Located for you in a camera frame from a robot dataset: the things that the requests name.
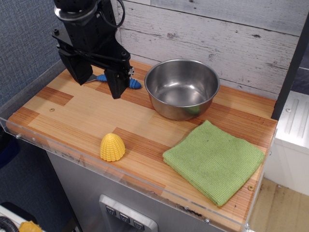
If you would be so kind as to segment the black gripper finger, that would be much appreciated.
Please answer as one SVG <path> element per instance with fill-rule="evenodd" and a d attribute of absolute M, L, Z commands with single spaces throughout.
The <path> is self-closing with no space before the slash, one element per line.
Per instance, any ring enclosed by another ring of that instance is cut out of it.
<path fill-rule="evenodd" d="M 76 53 L 68 53 L 63 49 L 58 51 L 60 58 L 73 77 L 80 85 L 83 85 L 93 74 L 92 66 Z"/>
<path fill-rule="evenodd" d="M 113 70 L 105 70 L 104 74 L 107 79 L 107 83 L 114 99 L 121 98 L 121 95 L 129 87 L 129 76 L 122 72 L 116 72 Z"/>

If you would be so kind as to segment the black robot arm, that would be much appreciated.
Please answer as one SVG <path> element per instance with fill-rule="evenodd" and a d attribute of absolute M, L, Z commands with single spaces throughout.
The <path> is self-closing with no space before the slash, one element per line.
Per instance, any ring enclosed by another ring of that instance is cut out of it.
<path fill-rule="evenodd" d="M 64 24 L 54 29 L 60 58 L 73 77 L 83 85 L 93 75 L 93 66 L 102 68 L 114 99 L 129 87 L 133 68 L 130 53 L 117 41 L 116 23 L 109 0 L 56 0 L 54 12 Z"/>

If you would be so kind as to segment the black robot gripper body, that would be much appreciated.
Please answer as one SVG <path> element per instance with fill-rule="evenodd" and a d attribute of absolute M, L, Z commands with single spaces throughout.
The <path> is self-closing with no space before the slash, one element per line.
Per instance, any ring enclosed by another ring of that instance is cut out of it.
<path fill-rule="evenodd" d="M 55 9 L 55 15 L 64 24 L 52 32 L 58 50 L 76 53 L 92 67 L 131 75 L 130 53 L 116 40 L 112 9 Z"/>

